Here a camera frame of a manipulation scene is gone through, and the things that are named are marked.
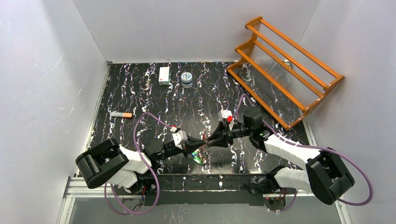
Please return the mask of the metal keyring with red handle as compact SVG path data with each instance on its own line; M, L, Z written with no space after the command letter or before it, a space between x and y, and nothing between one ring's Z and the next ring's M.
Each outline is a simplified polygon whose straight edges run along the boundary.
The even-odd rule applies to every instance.
M200 148L196 149L191 155L193 156L193 160L199 165L204 165L207 159L210 156L209 146L208 146L208 134L202 133L202 140L204 141L204 145Z

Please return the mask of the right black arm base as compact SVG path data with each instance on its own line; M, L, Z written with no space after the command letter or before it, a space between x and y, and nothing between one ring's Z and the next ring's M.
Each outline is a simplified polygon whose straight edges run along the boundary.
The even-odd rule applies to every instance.
M286 207L287 189L278 187L266 177L250 178L240 189L247 190L252 195L265 195L264 206L270 211L283 210Z

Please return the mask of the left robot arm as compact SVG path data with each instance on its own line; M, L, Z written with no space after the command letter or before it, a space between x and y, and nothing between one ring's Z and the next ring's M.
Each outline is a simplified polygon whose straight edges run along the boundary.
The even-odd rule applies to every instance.
M110 138L80 154L75 163L89 189L105 183L130 188L138 182L137 174L147 173L148 166L155 165L158 160L178 154L189 155L204 144L204 140L191 136L187 137L181 148L175 145L174 140L163 143L160 139L154 139L144 146L141 153L144 162L137 151L126 149Z

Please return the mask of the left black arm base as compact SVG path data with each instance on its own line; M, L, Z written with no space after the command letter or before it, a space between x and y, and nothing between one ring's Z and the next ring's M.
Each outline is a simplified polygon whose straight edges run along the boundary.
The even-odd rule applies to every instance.
M156 182L153 178L148 179L138 179L138 181L131 187L122 187L120 185L115 185L115 193L117 195L149 195L155 194L157 190Z

